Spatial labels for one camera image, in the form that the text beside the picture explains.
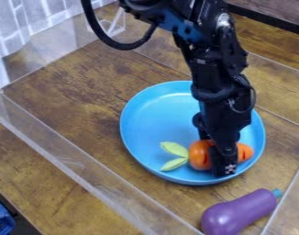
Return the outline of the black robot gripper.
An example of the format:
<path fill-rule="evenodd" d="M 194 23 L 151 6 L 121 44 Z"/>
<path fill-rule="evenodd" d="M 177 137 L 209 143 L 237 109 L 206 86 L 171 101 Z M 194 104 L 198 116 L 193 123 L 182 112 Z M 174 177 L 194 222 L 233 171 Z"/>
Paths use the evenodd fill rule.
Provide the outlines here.
<path fill-rule="evenodd" d="M 209 149 L 215 177 L 237 173 L 237 142 L 241 130 L 251 124 L 251 110 L 257 92 L 243 74 L 234 76 L 218 92 L 191 85 L 193 97 L 201 102 L 201 113 L 193 118 L 202 140 L 213 140 L 217 147 Z"/>

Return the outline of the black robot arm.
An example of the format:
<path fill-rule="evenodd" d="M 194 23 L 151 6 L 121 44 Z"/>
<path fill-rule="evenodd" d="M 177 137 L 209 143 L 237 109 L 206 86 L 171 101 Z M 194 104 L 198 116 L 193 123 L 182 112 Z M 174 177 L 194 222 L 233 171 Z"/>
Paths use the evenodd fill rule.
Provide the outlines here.
<path fill-rule="evenodd" d="M 207 153 L 217 176 L 237 172 L 241 130 L 251 124 L 257 93 L 242 74 L 247 67 L 225 0 L 119 0 L 143 22 L 173 33 L 191 71 L 191 94 L 201 112 L 193 123 L 215 145 Z"/>

